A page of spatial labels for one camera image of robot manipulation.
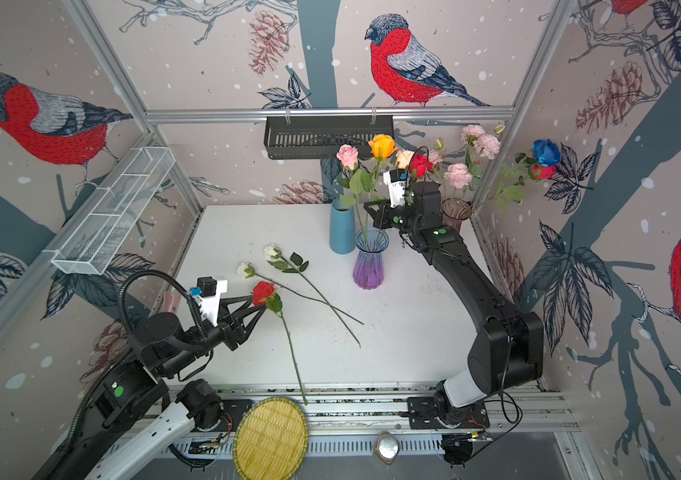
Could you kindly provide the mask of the orange artificial rose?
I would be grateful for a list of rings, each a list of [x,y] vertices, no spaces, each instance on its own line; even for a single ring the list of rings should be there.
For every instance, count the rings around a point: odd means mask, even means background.
[[[362,230],[368,228],[364,204],[379,200],[377,188],[380,175],[388,167],[390,157],[397,150],[393,138],[385,134],[376,135],[368,144],[372,158],[366,162],[358,161],[350,179],[350,188],[356,200],[357,217]]]

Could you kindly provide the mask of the red artificial rose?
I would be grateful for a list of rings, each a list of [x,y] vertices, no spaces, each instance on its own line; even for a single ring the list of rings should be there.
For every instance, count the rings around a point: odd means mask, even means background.
[[[502,165],[494,182],[486,182],[488,187],[486,196],[474,200],[472,212],[476,214],[482,209],[494,206],[501,213],[505,213],[509,204],[520,204],[524,200],[527,184],[546,180],[554,172],[555,166],[527,165],[524,162]]]

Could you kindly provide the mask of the pink grey glass vase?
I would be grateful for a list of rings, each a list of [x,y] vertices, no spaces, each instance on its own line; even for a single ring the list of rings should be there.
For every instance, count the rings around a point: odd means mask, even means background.
[[[462,225],[472,216],[472,205],[470,202],[460,198],[449,198],[444,200],[440,206],[443,223],[460,233]]]

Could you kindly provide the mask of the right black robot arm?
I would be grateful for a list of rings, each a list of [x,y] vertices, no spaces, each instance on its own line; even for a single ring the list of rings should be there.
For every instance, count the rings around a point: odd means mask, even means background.
[[[521,312],[480,269],[460,233],[444,222],[435,183],[414,183],[408,192],[410,202],[368,201],[364,210],[375,227],[397,229],[405,243],[443,276],[476,329],[466,368],[440,381],[430,400],[408,399],[410,426],[482,428],[479,418],[484,400],[540,380],[543,322],[535,313]]]

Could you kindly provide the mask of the teal ceramic vase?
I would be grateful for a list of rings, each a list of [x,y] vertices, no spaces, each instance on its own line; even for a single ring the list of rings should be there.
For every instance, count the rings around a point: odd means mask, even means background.
[[[330,211],[330,249],[336,254],[350,254],[355,249],[354,238],[353,208],[341,199],[336,199]]]

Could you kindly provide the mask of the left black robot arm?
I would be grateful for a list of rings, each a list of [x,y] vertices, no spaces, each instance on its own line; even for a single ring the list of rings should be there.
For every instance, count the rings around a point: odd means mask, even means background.
[[[184,298],[192,327],[182,328],[172,312],[130,321],[126,293],[144,277],[164,280]],[[118,291],[128,347],[88,387],[68,435],[36,478],[130,479],[164,450],[190,470],[210,467],[212,460],[184,455],[176,441],[194,430],[212,430],[220,420],[232,424],[222,398],[196,372],[184,377],[176,397],[170,396],[166,382],[200,359],[212,360],[220,345],[238,349],[266,312],[250,295],[225,298],[222,293],[222,282],[212,277],[202,277],[196,288],[186,290],[158,270],[128,276]]]

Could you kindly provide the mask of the pink artificial rose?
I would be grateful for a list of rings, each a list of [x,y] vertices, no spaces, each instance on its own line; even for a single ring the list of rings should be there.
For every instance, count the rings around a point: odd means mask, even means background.
[[[370,246],[369,234],[367,233],[368,221],[362,219],[364,203],[370,200],[372,190],[372,175],[368,167],[359,159],[358,150],[350,145],[340,146],[336,158],[341,164],[342,170],[338,177],[338,184],[344,189],[342,200],[353,206],[356,212],[359,227],[362,230],[362,247]]]

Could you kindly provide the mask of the blue artificial rose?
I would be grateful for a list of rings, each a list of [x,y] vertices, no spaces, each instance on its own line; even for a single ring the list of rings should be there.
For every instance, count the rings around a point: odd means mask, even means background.
[[[535,140],[532,147],[533,158],[541,167],[556,166],[561,161],[558,145],[552,140]]]

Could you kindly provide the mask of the pink carnation bunch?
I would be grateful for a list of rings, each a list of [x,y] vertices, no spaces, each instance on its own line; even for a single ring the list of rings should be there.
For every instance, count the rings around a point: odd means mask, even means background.
[[[437,183],[444,199],[462,199],[465,190],[472,184],[473,175],[463,161],[449,163],[444,141],[437,138],[428,153],[426,179]]]
[[[499,136],[504,132],[505,124],[498,123],[492,130],[485,130],[479,124],[468,124],[461,130],[464,146],[464,163],[474,182],[480,180],[484,163],[494,160],[500,154]]]

